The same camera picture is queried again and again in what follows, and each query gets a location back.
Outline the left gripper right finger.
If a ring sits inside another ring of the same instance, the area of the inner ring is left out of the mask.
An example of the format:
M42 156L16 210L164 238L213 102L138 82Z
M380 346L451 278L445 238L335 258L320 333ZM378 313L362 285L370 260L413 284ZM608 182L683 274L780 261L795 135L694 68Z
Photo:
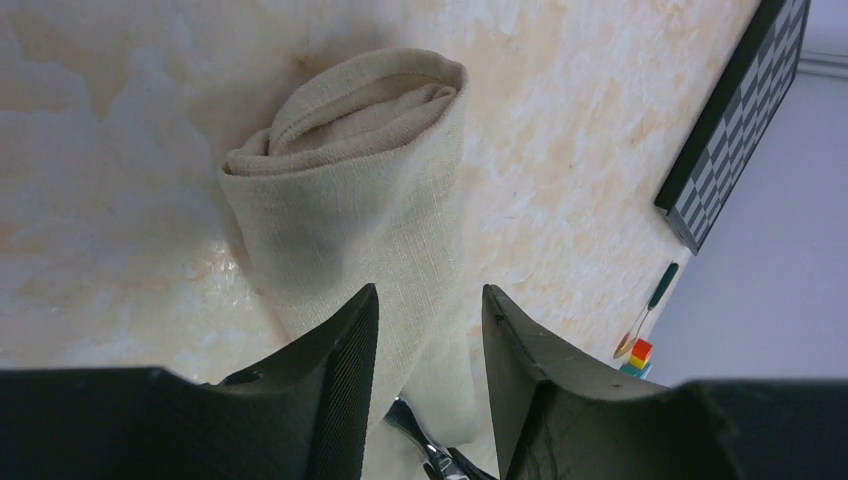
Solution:
M630 376L482 291L482 332L504 479L843 479L840 380Z

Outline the silver knife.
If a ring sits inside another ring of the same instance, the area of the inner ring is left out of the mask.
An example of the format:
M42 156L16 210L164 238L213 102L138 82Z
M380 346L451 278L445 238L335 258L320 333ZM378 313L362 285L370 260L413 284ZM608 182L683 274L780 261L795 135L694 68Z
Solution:
M438 444L422 428L409 404L403 397L396 397L384 420L408 438L421 451L423 469L429 479L440 480L496 480L471 462L456 448Z

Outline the gold spoon green handle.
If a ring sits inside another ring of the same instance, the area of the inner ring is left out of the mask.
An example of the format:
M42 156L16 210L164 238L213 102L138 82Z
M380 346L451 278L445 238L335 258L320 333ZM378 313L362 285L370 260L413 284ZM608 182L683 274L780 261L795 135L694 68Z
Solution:
M660 301L663 299L665 293L671 285L672 280L677 275L679 268L680 265L676 262L672 262L668 265L661 279L653 290L647 304L640 312L638 318L633 322L633 325L628 329L628 331L622 336L617 348L613 353L614 359L618 359L624 356L636 344L641 329L645 321L647 320L648 315L653 312L653 310L659 305Z

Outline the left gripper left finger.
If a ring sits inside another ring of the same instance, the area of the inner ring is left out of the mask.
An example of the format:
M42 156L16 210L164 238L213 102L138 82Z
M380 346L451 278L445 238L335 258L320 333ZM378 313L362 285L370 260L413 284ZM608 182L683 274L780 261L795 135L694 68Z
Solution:
M5 479L356 479L379 327L368 284L218 384L161 367L5 370Z

